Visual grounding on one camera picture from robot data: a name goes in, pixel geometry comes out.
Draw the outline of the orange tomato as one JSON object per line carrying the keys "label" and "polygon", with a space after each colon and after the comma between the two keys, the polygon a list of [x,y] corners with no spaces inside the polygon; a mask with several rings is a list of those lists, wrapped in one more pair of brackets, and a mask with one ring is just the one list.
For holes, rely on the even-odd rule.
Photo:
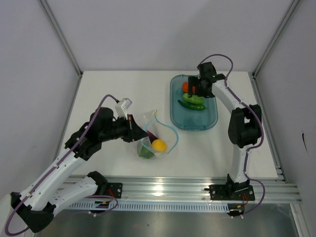
{"label": "orange tomato", "polygon": [[[187,81],[182,84],[182,91],[184,93],[189,92],[189,83]],[[193,94],[195,94],[195,87],[194,86],[192,87],[192,92],[193,92]]]}

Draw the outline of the green cucumber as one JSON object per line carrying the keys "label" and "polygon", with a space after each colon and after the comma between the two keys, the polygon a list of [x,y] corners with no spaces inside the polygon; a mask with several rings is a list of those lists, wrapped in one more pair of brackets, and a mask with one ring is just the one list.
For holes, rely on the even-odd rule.
{"label": "green cucumber", "polygon": [[202,105],[204,104],[204,98],[203,97],[198,97],[196,95],[192,95],[191,97],[187,94],[184,93],[182,96],[183,100],[191,103],[191,104],[195,104],[195,105]]}

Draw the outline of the purple eggplant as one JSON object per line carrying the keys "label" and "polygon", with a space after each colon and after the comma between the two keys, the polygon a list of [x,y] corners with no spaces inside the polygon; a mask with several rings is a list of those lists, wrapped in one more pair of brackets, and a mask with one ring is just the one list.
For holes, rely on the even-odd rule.
{"label": "purple eggplant", "polygon": [[157,140],[158,138],[152,134],[150,131],[147,131],[147,135],[148,135],[148,138],[150,140],[151,143],[153,143],[155,140]]}

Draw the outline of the green bell pepper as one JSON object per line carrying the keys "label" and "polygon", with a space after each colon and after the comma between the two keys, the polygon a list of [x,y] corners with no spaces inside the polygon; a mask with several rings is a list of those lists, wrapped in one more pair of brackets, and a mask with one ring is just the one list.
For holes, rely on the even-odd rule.
{"label": "green bell pepper", "polygon": [[141,143],[138,143],[138,145],[137,145],[137,154],[138,154],[138,157],[144,158],[144,159],[151,159],[155,156],[155,154],[153,152],[148,150]]}

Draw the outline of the yellow lemon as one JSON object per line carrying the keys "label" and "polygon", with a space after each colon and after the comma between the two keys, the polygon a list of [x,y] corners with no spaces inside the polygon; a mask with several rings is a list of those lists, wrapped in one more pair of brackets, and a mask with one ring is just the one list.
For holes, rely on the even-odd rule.
{"label": "yellow lemon", "polygon": [[157,139],[152,143],[152,148],[159,152],[165,152],[167,150],[167,145],[163,140]]}

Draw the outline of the dark green chili pepper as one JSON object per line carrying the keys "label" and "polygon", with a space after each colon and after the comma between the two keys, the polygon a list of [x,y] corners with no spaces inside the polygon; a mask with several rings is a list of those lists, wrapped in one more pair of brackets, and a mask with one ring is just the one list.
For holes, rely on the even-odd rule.
{"label": "dark green chili pepper", "polygon": [[203,104],[202,105],[196,105],[196,104],[190,104],[190,103],[186,103],[184,101],[178,100],[178,103],[189,110],[194,110],[194,111],[204,111],[207,109],[207,107],[205,107]]}

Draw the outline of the clear zip top bag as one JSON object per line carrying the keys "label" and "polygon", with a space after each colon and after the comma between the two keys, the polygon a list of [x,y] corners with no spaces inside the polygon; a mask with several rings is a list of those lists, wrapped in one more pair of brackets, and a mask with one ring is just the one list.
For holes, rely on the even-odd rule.
{"label": "clear zip top bag", "polygon": [[160,121],[157,111],[138,114],[134,118],[147,136],[125,146],[129,155],[142,159],[156,159],[170,154],[177,146],[177,131],[171,125]]}

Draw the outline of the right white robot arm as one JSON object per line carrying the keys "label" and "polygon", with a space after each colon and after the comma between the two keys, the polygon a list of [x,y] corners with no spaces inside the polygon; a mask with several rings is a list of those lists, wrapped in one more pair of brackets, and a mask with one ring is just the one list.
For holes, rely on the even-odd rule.
{"label": "right white robot arm", "polygon": [[208,191],[212,200],[254,200],[250,196],[252,186],[246,174],[249,151],[263,136],[262,111],[259,105],[247,105],[229,87],[227,77],[218,74],[211,62],[200,63],[198,76],[190,76],[189,95],[203,98],[218,98],[231,117],[228,136],[233,144],[232,169],[223,185],[210,185]]}

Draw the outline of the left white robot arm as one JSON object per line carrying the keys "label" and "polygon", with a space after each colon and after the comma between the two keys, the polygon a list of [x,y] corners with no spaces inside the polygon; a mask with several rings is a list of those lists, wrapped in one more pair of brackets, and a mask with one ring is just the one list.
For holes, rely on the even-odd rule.
{"label": "left white robot arm", "polygon": [[73,133],[55,161],[27,189],[12,192],[11,206],[14,213],[38,233],[46,228],[62,210],[87,197],[112,198],[108,192],[108,180],[99,172],[92,171],[69,188],[59,191],[64,181],[84,165],[102,148],[104,142],[122,139],[130,143],[147,137],[134,120],[133,115],[114,117],[110,108],[98,108],[90,120]]}

